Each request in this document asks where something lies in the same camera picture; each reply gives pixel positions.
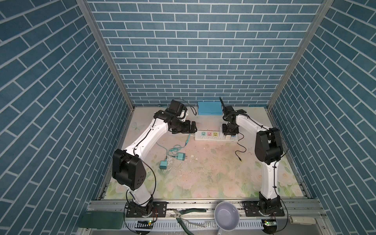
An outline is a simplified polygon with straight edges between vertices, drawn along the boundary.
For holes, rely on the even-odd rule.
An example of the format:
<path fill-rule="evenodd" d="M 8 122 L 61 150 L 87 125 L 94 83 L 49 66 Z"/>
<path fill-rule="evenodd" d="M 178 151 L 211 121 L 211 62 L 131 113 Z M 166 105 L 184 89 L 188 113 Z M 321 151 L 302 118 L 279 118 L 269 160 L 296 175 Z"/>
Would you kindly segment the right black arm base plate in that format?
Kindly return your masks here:
<path fill-rule="evenodd" d="M 283 217 L 284 209 L 280 201 L 264 202 L 264 201 L 242 201 L 241 206 L 245 210 L 247 217 Z"/>

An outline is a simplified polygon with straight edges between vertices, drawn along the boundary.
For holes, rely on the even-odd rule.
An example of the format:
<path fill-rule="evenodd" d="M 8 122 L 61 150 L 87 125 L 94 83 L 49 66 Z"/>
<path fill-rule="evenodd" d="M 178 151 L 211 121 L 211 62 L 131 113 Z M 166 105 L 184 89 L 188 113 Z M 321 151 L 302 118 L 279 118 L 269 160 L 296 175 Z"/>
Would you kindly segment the white multicolour power strip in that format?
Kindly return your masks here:
<path fill-rule="evenodd" d="M 196 141 L 213 141 L 213 142 L 238 142 L 238 135 L 224 135 L 221 131 L 198 130 L 194 138 Z"/>

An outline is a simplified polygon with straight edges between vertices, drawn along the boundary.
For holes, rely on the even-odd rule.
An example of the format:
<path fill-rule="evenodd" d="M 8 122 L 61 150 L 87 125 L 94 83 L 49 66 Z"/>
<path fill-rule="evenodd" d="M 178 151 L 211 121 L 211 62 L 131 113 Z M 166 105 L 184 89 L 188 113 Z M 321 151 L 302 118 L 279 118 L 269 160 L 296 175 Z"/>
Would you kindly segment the grey bowl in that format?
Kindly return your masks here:
<path fill-rule="evenodd" d="M 224 231 L 233 231 L 238 226 L 240 215 L 235 205 L 223 201 L 214 210 L 214 220 L 218 226 L 217 235 L 221 235 Z"/>

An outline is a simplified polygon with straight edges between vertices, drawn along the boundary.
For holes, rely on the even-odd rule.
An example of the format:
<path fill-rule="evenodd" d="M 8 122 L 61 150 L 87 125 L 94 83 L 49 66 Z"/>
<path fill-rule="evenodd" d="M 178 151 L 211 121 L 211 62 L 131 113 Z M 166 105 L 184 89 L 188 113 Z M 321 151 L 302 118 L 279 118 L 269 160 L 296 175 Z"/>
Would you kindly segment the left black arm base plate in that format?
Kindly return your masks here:
<path fill-rule="evenodd" d="M 130 201 L 125 206 L 125 217 L 141 218 L 141 217 L 165 217 L 167 210 L 166 201 L 150 201 L 145 205 L 138 205 Z"/>

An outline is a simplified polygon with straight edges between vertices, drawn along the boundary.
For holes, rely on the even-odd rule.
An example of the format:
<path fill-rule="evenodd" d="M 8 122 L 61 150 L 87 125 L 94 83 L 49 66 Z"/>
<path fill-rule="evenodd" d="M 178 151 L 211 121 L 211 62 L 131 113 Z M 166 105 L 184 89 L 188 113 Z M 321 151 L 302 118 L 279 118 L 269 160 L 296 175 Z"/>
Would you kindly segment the white charger with black cable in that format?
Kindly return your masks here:
<path fill-rule="evenodd" d="M 224 146 L 224 149 L 225 150 L 229 150 L 229 148 L 235 144 L 235 142 L 230 142 L 230 143 L 226 143 L 225 146 Z M 240 147 L 240 149 L 236 149 L 234 151 L 234 155 L 238 158 L 238 160 L 240 162 L 242 162 L 242 158 L 239 156 L 239 153 L 246 153 L 247 152 L 247 148 L 244 146 L 244 145 L 241 145 L 239 142 L 236 142 L 236 144 L 238 145 L 238 147 Z"/>

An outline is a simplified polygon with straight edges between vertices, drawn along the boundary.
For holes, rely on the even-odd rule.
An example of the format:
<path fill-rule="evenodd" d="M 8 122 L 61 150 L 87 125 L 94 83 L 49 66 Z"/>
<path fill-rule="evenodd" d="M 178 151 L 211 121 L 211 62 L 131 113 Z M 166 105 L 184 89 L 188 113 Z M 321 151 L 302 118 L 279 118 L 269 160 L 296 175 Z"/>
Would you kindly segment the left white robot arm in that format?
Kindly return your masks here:
<path fill-rule="evenodd" d="M 187 120 L 187 116 L 187 108 L 159 110 L 154 114 L 149 127 L 131 145 L 114 152 L 112 178 L 129 190 L 137 205 L 146 207 L 153 198 L 153 194 L 144 185 L 145 167 L 149 166 L 145 157 L 159 138 L 169 131 L 172 134 L 195 133 L 195 122 Z"/>

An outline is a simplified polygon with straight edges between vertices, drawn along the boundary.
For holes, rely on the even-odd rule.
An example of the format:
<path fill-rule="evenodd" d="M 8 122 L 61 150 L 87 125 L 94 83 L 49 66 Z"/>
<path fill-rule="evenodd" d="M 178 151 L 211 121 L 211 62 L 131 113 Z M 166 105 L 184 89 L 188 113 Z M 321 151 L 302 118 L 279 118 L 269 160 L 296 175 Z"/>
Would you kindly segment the light blue box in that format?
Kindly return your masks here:
<path fill-rule="evenodd" d="M 220 101 L 198 103 L 198 114 L 200 116 L 222 116 L 222 104 Z"/>

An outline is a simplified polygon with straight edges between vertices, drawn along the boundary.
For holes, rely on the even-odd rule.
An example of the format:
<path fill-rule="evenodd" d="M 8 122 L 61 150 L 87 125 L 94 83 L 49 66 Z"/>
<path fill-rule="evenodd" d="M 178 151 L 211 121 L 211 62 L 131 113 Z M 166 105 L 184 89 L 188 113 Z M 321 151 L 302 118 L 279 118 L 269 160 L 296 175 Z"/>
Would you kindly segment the teal plug adapter with prongs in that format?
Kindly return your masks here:
<path fill-rule="evenodd" d="M 185 158 L 186 158 L 185 153 L 181 153 L 181 152 L 179 152 L 179 153 L 177 154 L 177 156 L 176 156 L 176 159 L 179 160 L 179 161 L 184 161 Z"/>

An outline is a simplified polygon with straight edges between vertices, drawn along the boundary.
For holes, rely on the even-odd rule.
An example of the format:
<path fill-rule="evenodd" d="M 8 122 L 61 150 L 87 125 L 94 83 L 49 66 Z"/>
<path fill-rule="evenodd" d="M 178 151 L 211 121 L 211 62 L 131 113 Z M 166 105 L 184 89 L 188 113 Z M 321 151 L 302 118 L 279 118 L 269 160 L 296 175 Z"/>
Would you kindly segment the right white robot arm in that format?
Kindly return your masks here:
<path fill-rule="evenodd" d="M 264 215 L 276 213 L 282 208 L 278 194 L 278 166 L 284 156 L 284 149 L 280 130 L 264 126 L 251 119 L 244 110 L 224 113 L 222 126 L 225 135 L 239 133 L 239 127 L 256 134 L 255 155 L 261 162 L 261 190 L 259 192 L 259 211 Z"/>

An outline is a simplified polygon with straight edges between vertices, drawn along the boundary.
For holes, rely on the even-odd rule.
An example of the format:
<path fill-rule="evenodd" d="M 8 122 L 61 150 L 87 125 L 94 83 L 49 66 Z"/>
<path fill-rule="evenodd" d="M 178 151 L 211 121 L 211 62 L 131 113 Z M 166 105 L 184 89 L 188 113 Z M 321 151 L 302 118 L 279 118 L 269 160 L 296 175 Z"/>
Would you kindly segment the dark green board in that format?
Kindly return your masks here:
<path fill-rule="evenodd" d="M 79 228 L 119 230 L 123 227 L 123 214 L 110 211 L 87 211 L 80 220 Z"/>

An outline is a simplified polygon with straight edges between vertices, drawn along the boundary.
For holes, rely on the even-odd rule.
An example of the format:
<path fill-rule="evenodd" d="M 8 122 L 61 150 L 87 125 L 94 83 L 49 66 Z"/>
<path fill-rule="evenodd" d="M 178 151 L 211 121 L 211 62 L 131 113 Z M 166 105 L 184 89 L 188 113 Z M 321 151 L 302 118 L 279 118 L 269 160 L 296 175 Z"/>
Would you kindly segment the teal square charger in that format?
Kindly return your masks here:
<path fill-rule="evenodd" d="M 161 170 L 165 170 L 165 169 L 167 169 L 167 166 L 168 166 L 168 161 L 167 161 L 167 160 L 160 161 L 159 168 L 160 168 Z"/>

